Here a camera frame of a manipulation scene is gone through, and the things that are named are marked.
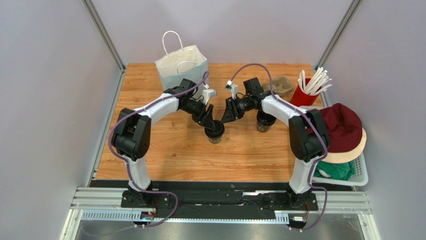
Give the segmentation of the black plastic cup lid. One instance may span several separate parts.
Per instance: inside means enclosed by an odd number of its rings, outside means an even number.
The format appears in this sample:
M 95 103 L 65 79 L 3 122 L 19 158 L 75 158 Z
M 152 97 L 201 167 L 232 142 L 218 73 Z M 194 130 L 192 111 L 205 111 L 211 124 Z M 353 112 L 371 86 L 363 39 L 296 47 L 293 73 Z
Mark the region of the black plastic cup lid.
M 207 128 L 204 128 L 204 133 L 206 134 L 224 134 L 225 132 L 225 126 L 223 123 L 221 123 L 219 120 L 214 120 L 215 124 L 215 130 L 209 130 Z

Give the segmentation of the white paper bag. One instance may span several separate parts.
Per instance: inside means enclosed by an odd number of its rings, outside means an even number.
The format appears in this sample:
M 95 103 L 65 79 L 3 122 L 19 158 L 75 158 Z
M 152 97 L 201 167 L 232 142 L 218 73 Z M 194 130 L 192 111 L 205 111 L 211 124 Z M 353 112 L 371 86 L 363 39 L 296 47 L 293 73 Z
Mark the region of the white paper bag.
M 170 52 L 165 45 L 165 36 L 169 33 L 175 34 L 180 44 L 179 49 Z M 203 80 L 205 72 L 208 71 L 208 60 L 197 45 L 183 46 L 180 35 L 169 30 L 162 36 L 162 46 L 165 56 L 154 63 L 164 91 L 179 86 L 183 79 L 196 84 Z

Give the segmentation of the single black coffee cup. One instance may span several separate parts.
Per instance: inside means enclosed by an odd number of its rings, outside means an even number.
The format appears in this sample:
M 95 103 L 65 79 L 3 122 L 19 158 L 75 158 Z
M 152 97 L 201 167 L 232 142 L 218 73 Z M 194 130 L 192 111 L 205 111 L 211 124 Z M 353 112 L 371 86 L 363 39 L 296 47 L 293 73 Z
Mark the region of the single black coffee cup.
M 223 134 L 207 134 L 208 140 L 212 144 L 217 144 L 222 140 Z

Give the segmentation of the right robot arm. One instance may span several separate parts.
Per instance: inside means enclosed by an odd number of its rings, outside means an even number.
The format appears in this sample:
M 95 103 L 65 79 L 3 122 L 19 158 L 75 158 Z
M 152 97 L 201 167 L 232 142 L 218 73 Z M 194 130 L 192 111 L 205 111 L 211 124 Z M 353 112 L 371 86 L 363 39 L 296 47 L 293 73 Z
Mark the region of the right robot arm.
M 305 206 L 312 193 L 312 177 L 319 161 L 327 156 L 330 138 L 319 110 L 304 110 L 275 94 L 265 91 L 258 80 L 244 81 L 245 94 L 238 97 L 238 85 L 231 80 L 225 89 L 231 97 L 225 100 L 226 108 L 221 122 L 241 119 L 245 112 L 257 110 L 257 128 L 270 127 L 276 120 L 288 126 L 290 148 L 295 164 L 284 202 L 291 209 Z

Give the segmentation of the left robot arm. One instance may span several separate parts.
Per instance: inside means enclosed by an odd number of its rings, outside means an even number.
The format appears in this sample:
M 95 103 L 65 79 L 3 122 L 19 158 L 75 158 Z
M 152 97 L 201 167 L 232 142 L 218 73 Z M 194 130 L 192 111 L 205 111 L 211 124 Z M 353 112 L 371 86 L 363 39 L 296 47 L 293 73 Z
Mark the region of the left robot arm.
M 165 90 L 148 105 L 135 110 L 124 108 L 119 113 L 117 123 L 110 132 L 109 146 L 115 148 L 114 153 L 124 160 L 129 177 L 128 189 L 122 194 L 122 207 L 154 207 L 159 197 L 152 190 L 146 163 L 151 128 L 156 122 L 182 110 L 204 128 L 209 140 L 221 139 L 225 127 L 213 119 L 214 106 L 193 98 L 198 87 L 198 83 L 184 78 L 178 86 Z

